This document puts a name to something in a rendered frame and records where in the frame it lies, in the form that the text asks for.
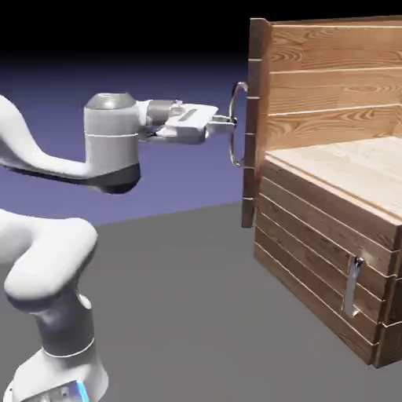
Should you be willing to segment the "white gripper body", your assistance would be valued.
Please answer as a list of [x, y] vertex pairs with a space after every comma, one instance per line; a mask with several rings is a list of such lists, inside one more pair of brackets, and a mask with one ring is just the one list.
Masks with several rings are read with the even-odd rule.
[[217, 111], [213, 105], [175, 104], [155, 135], [162, 142], [201, 144], [206, 140], [206, 126]]

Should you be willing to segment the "curved silver door handle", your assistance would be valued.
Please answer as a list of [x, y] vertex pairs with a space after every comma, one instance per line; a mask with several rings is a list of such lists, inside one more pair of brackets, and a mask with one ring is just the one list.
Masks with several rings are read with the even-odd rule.
[[237, 127], [237, 118], [235, 116], [235, 106], [236, 106], [236, 96], [239, 90], [243, 90], [245, 93], [248, 92], [248, 85], [246, 82], [237, 82], [232, 88], [232, 95], [228, 107], [228, 119], [229, 122], [233, 124], [232, 131], [229, 137], [229, 154], [231, 163], [235, 167], [243, 167], [243, 159], [236, 158], [235, 151], [235, 131]]

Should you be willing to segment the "tall wooden cabinet door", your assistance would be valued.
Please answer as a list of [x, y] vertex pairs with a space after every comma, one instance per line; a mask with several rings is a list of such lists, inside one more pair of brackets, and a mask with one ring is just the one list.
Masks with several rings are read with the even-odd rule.
[[241, 226], [251, 228], [256, 214], [260, 181], [261, 139], [258, 134], [259, 108], [264, 94], [264, 59], [270, 43], [271, 24], [264, 18], [251, 18], [247, 58], [247, 102], [243, 158], [243, 198]]

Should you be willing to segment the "light wooden cabinet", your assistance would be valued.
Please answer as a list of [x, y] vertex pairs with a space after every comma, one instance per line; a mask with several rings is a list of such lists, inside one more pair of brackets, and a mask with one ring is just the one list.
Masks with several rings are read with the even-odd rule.
[[269, 23], [260, 180], [272, 156], [402, 215], [402, 16]]

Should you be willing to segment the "wide wooden cabinet door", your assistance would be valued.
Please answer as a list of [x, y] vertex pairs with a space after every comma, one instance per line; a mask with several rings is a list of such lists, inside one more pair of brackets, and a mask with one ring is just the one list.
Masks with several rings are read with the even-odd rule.
[[[402, 360], [402, 215], [267, 156], [254, 256], [360, 359]], [[342, 311], [352, 257], [365, 262]]]

